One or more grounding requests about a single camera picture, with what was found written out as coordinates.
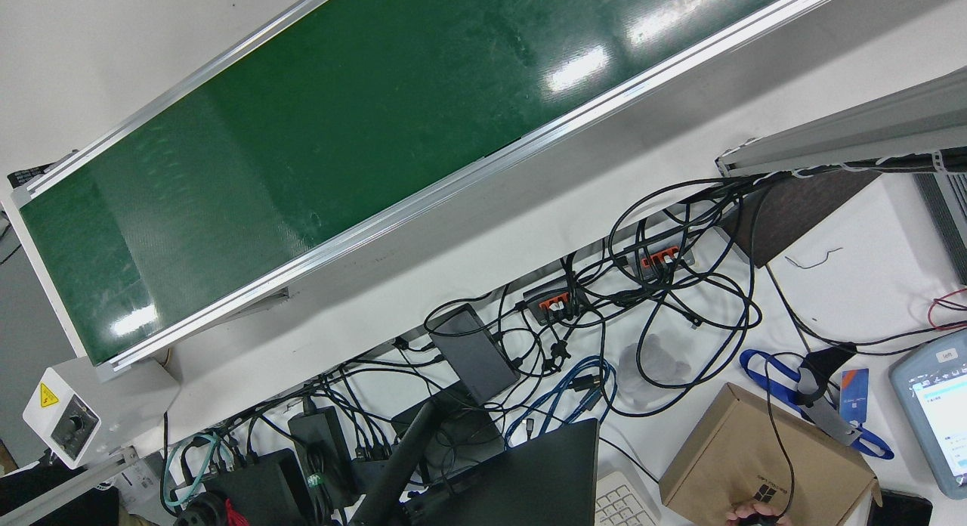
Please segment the person hand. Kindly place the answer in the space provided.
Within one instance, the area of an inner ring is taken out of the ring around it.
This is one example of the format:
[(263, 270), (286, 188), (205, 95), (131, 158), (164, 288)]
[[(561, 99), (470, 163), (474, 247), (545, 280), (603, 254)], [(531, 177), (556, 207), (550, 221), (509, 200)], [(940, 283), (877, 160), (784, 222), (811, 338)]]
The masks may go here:
[(758, 500), (749, 500), (728, 512), (726, 525), (793, 525), (793, 522), (789, 516), (781, 515), (773, 506)]

